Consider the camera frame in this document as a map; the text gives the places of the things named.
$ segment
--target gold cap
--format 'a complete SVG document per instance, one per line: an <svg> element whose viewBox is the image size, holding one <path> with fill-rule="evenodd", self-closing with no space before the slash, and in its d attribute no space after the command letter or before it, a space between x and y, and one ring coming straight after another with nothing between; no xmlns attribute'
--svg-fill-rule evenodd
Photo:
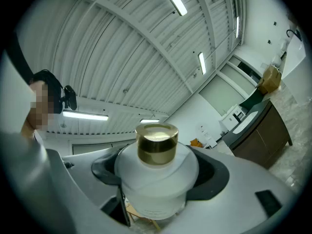
<svg viewBox="0 0 312 234"><path fill-rule="evenodd" d="M176 155L178 129L168 123L146 123L136 128L137 155L149 165L164 165Z"/></svg>

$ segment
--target black headphones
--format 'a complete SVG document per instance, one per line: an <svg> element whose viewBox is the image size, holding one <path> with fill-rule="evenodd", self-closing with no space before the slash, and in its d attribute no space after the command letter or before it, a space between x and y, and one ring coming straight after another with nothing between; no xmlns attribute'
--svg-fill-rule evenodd
<svg viewBox="0 0 312 234"><path fill-rule="evenodd" d="M47 69L43 69L33 76L33 81L42 80L48 85L48 91L53 93L54 114L60 114L63 111L63 102L65 108L71 110L77 109L76 93L70 85L63 88L59 80ZM64 97L61 97L61 91L64 91Z"/></svg>

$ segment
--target cardboard box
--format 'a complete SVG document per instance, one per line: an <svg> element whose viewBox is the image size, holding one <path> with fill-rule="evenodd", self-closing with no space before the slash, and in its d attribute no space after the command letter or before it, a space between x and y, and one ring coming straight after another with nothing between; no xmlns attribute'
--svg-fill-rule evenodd
<svg viewBox="0 0 312 234"><path fill-rule="evenodd" d="M266 71L263 73L263 77L260 79L258 85L260 92L264 95L266 93L273 92L276 88L279 87L281 82L281 73L277 70L276 67L270 65Z"/></svg>

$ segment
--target dark countertop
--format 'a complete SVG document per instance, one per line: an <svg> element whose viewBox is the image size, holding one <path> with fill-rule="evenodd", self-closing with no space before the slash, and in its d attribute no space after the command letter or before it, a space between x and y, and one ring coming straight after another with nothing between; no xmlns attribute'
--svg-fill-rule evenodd
<svg viewBox="0 0 312 234"><path fill-rule="evenodd" d="M239 126L237 125L231 131L229 131L225 136L223 136L222 139L225 142L225 144L231 150L233 150L236 146L238 146L259 125L259 123L267 114L271 106L272 106L272 102L270 101L270 99L264 100L256 104L255 106L253 106L251 110L244 117L244 120L248 117L248 115L250 115L253 112L258 111L257 115L240 133L238 134L233 133L233 131Z"/></svg>

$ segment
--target white ceiling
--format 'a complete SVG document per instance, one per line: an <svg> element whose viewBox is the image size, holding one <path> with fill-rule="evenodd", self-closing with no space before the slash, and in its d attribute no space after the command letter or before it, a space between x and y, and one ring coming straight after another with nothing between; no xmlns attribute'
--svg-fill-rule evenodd
<svg viewBox="0 0 312 234"><path fill-rule="evenodd" d="M60 115L48 131L125 139L142 118L164 121L179 108L237 45L232 0L182 2L182 17L169 0L34 3L18 27L32 71L48 69L71 85L82 98L79 111L109 116L105 122Z"/></svg>

